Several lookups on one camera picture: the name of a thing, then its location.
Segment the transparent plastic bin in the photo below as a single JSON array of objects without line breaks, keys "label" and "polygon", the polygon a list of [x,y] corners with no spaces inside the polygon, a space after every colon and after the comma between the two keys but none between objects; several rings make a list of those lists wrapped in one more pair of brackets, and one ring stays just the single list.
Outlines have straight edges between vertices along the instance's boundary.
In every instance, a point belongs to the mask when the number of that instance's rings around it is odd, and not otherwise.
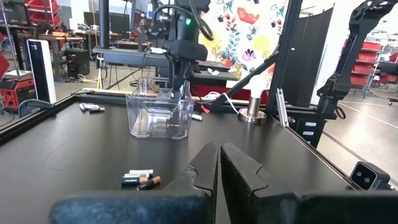
[{"label": "transparent plastic bin", "polygon": [[188,136],[194,100],[190,83],[179,91],[167,88],[164,78],[140,78],[126,95],[130,133],[137,138],[183,139]]}]

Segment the floral pattern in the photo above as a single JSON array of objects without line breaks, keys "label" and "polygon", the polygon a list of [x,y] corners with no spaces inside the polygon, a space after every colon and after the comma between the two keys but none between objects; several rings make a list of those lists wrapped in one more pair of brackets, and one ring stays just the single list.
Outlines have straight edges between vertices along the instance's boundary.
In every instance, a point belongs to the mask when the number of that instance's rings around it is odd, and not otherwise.
[{"label": "floral pattern", "polygon": [[[212,0],[202,16],[215,39],[199,40],[209,51],[208,60],[223,62],[238,80],[256,69],[274,51],[285,19],[288,0]],[[266,89],[273,67],[264,72]],[[227,87],[236,82],[228,81]]]}]

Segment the concrete floor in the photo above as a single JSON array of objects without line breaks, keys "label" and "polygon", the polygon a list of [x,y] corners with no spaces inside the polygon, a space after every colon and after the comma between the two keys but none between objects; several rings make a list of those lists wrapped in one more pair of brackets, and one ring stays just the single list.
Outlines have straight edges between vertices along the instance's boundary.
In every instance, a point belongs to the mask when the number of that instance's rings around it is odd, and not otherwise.
[{"label": "concrete floor", "polygon": [[[138,68],[118,67],[118,80],[122,79]],[[130,76],[119,84],[120,90],[133,90],[129,81],[141,76],[153,76],[154,69],[147,68]],[[98,71],[94,65],[91,66],[91,73],[86,77],[94,79]],[[111,73],[104,81],[104,87],[108,86]],[[111,83],[116,81],[116,72],[113,67]],[[57,99],[69,95],[73,90],[92,87],[95,83],[55,83]],[[351,92],[340,102],[347,115],[347,118],[327,122],[324,134],[318,145],[318,150],[327,156],[343,172],[350,174],[355,163],[368,161],[385,170],[393,178],[391,183],[398,185],[398,151],[396,151],[395,139],[398,136],[398,103],[389,106],[388,97],[398,98],[398,94],[391,93],[392,86],[388,90],[373,89],[372,96],[363,98],[363,93]],[[13,115],[0,115],[0,127],[10,121]]]}]

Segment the white wall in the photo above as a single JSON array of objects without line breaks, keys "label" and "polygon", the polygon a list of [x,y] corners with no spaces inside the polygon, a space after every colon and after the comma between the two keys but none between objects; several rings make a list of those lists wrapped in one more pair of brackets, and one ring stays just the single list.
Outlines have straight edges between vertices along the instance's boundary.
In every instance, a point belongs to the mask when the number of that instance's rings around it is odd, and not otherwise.
[{"label": "white wall", "polygon": [[311,104],[318,104],[319,97],[317,96],[317,90],[335,72],[341,50],[349,32],[349,18],[353,9],[358,7],[362,2],[363,0],[336,0],[323,48],[317,82],[312,93]]}]

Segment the black tabletop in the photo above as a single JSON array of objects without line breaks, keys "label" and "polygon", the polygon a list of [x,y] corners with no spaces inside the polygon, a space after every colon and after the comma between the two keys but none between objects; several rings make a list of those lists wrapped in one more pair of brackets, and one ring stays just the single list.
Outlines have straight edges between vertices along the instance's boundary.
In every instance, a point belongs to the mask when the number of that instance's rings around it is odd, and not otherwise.
[{"label": "black tabletop", "polygon": [[137,139],[126,108],[103,114],[65,108],[0,148],[2,223],[45,223],[52,204],[70,193],[120,190],[129,169],[154,169],[167,185],[209,141],[233,142],[297,190],[344,190],[346,183],[273,118],[262,126],[235,114],[203,114],[183,140]]}]

